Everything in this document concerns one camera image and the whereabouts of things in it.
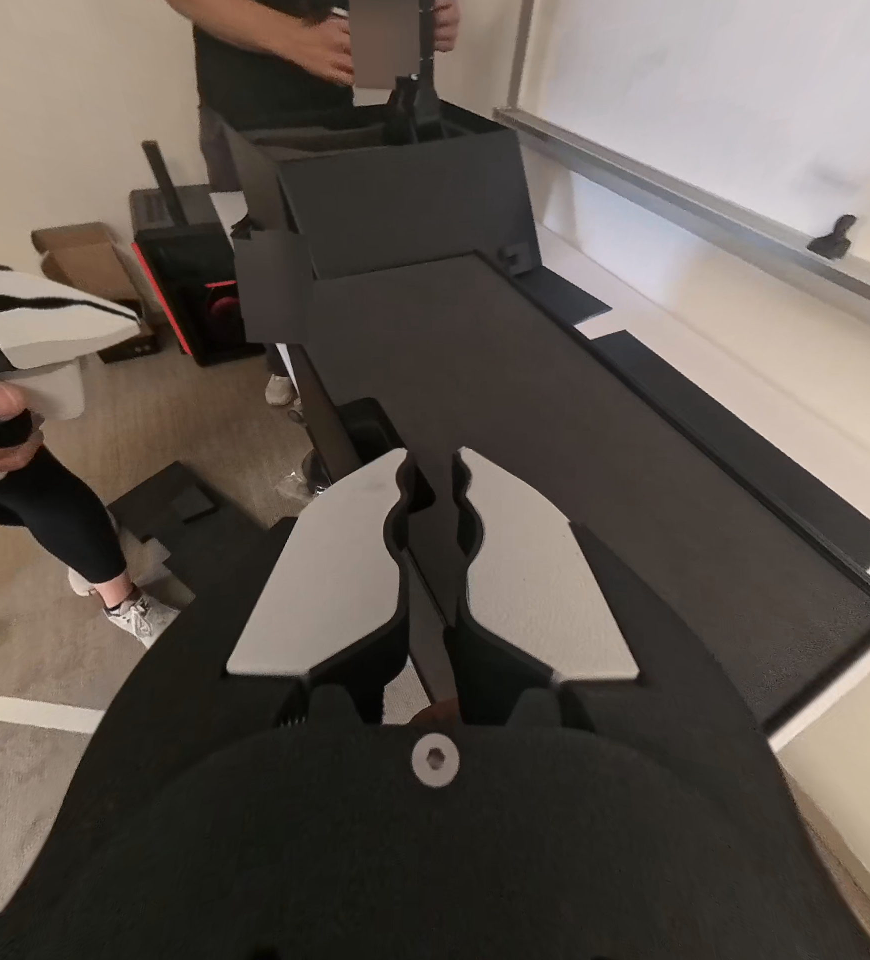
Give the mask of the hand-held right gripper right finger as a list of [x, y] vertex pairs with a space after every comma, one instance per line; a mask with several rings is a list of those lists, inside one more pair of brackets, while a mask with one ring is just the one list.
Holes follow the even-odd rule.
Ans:
[[534, 486], [471, 447], [453, 457], [462, 614], [566, 681], [627, 682], [640, 670], [572, 522]]

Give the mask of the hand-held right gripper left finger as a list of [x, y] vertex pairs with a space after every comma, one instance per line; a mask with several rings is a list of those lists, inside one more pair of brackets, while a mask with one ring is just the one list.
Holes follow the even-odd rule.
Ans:
[[393, 449], [304, 507], [226, 662], [229, 675], [314, 679], [398, 622], [412, 467], [408, 450]]

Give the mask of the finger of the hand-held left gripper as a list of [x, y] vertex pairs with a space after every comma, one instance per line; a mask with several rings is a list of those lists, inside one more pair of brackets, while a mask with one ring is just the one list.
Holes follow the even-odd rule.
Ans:
[[0, 312], [0, 351], [17, 370], [67, 363], [137, 336], [133, 314], [78, 303]]
[[131, 307], [85, 293], [42, 275], [0, 270], [0, 313], [22, 307], [75, 305], [92, 305], [112, 313], [135, 314]]

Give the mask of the person's left hand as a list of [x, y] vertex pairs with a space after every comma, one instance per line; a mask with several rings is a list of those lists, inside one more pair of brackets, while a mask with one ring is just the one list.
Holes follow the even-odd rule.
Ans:
[[0, 479], [28, 467], [45, 443], [42, 430], [44, 419], [29, 409], [25, 391], [11, 382], [0, 380], [0, 424], [21, 414], [31, 416], [32, 426], [23, 442], [0, 446]]

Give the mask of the open small cardboard box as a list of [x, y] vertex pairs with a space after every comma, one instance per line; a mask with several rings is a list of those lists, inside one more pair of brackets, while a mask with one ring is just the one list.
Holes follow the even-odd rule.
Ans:
[[126, 306], [138, 318], [136, 335], [98, 351], [104, 364], [152, 356], [161, 351], [155, 328], [161, 311], [152, 306], [146, 280], [118, 248], [115, 235], [105, 223], [35, 229], [31, 232], [31, 241], [39, 255], [41, 271], [48, 280]]

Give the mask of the clear plastic bag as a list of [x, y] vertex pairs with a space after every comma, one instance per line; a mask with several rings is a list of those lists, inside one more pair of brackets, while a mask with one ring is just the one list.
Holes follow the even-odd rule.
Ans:
[[291, 469], [275, 484], [276, 492], [282, 498], [308, 504], [321, 496], [330, 486], [332, 479], [315, 449], [310, 449], [300, 463]]

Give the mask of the black red computer tower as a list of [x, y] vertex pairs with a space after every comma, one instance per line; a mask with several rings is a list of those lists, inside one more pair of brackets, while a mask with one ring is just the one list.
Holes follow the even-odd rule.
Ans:
[[241, 317], [230, 237], [205, 185], [177, 188], [185, 216], [177, 224], [157, 188], [129, 193], [131, 248], [174, 333], [200, 367], [255, 356]]

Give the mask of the black foam slab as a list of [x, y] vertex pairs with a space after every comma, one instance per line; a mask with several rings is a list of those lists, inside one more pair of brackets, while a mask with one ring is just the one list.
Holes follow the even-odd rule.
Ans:
[[179, 461], [169, 463], [107, 506], [118, 526], [142, 544], [165, 529], [174, 537], [176, 528], [201, 521], [219, 508], [220, 502], [198, 474]]

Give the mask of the black foam tray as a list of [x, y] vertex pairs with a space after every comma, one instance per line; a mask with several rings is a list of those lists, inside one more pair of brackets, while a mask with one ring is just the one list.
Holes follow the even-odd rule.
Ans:
[[[407, 449], [401, 434], [372, 397], [362, 397], [337, 407], [337, 413], [355, 452], [363, 465], [374, 462], [392, 450]], [[411, 479], [410, 514], [427, 510], [436, 503], [436, 495], [416, 461]]]

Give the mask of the black stand bar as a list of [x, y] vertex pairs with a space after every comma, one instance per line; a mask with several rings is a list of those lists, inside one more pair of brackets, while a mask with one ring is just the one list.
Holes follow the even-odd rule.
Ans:
[[141, 142], [141, 149], [151, 169], [158, 193], [173, 227], [180, 229], [188, 227], [189, 218], [181, 196], [171, 174], [169, 174], [159, 143], [156, 140], [147, 139]]

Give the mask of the black folded tripod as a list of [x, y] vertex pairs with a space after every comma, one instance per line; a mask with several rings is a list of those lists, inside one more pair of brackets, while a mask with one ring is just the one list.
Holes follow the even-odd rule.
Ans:
[[385, 137], [391, 144], [415, 144], [446, 139], [441, 100], [434, 85], [436, 3], [417, 3], [417, 69], [395, 74], [386, 103]]

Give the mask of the black whiteboard clip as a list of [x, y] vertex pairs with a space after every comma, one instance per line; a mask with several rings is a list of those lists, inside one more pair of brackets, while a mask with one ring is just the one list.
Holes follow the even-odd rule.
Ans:
[[828, 233], [812, 238], [806, 245], [806, 249], [814, 256], [829, 261], [846, 258], [852, 246], [849, 232], [858, 219], [851, 213], [842, 214], [835, 220]]

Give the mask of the whiteboard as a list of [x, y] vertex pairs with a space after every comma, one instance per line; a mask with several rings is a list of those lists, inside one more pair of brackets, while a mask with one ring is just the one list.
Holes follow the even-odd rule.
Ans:
[[[494, 116], [870, 325], [870, 1], [522, 2]], [[807, 250], [846, 213], [844, 259]]]

